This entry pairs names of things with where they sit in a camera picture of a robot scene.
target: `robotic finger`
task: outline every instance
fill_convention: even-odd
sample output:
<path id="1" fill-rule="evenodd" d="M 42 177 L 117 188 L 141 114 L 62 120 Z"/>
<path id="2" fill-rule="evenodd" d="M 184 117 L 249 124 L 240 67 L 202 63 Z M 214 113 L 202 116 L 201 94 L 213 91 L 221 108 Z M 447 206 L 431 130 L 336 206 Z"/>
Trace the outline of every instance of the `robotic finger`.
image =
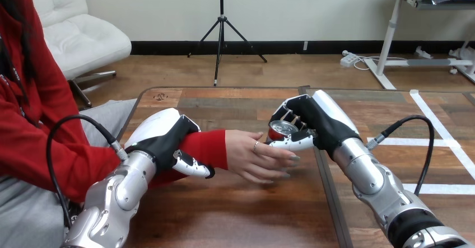
<path id="1" fill-rule="evenodd" d="M 304 129 L 284 137 L 281 141 L 267 142 L 266 144 L 291 152 L 313 148 L 315 133 L 311 129 Z"/>
<path id="2" fill-rule="evenodd" d="M 176 159 L 176 164 L 172 169 L 184 175 L 204 177 L 205 179 L 212 178 L 215 175 L 215 170 L 212 167 L 198 162 L 182 150 L 175 151 L 173 157 Z"/>

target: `white wall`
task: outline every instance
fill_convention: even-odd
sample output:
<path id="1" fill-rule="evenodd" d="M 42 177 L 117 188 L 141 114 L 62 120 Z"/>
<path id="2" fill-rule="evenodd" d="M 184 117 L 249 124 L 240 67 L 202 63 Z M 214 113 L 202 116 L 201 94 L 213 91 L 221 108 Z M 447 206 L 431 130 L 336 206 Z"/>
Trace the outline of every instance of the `white wall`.
<path id="1" fill-rule="evenodd" d="M 225 0 L 225 15 L 251 41 L 383 40 L 395 0 Z M 200 40 L 219 0 L 87 0 L 90 14 L 136 41 Z M 396 40 L 464 40 L 471 11 L 403 5 Z M 217 30 L 210 36 L 217 40 Z M 226 40 L 239 40 L 226 29 Z"/>

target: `red can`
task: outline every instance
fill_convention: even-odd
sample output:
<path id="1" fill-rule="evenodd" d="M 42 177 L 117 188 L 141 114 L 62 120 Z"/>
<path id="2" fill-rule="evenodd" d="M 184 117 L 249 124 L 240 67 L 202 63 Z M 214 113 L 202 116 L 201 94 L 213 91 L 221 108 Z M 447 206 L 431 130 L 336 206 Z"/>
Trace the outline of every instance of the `red can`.
<path id="1" fill-rule="evenodd" d="M 281 141 L 286 136 L 298 132 L 299 129 L 290 122 L 284 120 L 274 120 L 269 123 L 267 141 Z"/>

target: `black tripod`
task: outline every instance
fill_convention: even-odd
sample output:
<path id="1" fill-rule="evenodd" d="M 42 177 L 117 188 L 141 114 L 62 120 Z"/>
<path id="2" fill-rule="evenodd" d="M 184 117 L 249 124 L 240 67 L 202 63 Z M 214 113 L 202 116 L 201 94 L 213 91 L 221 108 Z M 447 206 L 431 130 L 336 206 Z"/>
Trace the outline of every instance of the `black tripod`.
<path id="1" fill-rule="evenodd" d="M 220 36 L 219 36 L 219 39 L 218 39 L 218 54 L 217 54 L 217 57 L 216 57 L 216 71 L 215 71 L 215 84 L 214 84 L 215 87 L 218 84 L 218 69 L 219 69 L 220 61 L 221 61 L 222 48 L 224 47 L 224 23 L 227 23 L 231 27 L 231 29 L 233 29 L 237 33 L 237 35 L 239 35 L 246 42 L 246 44 L 250 47 L 251 51 L 255 55 L 259 55 L 259 57 L 261 57 L 264 62 L 267 62 L 267 60 L 261 54 L 257 53 L 254 50 L 251 43 L 249 41 L 247 41 L 246 38 L 244 38 L 244 36 L 240 32 L 238 32 L 238 30 L 236 28 L 234 28 L 234 26 L 229 22 L 229 20 L 227 20 L 227 17 L 224 15 L 224 1 L 223 0 L 220 0 L 220 6 L 221 6 L 221 15 L 218 17 L 218 20 L 211 27 L 211 29 L 204 35 L 203 39 L 201 39 L 201 41 L 198 43 L 196 48 L 192 51 L 192 52 L 196 52 L 199 49 L 201 43 L 206 39 L 206 37 L 208 37 L 208 35 L 211 33 L 211 31 L 213 31 L 213 29 L 218 24 L 220 24 Z"/>

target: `power strip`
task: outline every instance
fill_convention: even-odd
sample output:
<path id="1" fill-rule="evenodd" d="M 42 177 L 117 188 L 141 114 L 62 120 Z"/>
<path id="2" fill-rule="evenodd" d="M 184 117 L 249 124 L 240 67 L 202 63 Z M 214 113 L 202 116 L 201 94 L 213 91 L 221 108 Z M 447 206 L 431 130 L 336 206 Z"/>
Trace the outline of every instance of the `power strip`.
<path id="1" fill-rule="evenodd" d="M 345 67 L 351 67 L 351 66 L 355 65 L 355 63 L 358 60 L 359 60 L 359 58 L 358 58 L 357 55 L 355 55 L 351 52 L 348 52 L 348 54 L 340 60 L 340 64 L 345 66 Z"/>

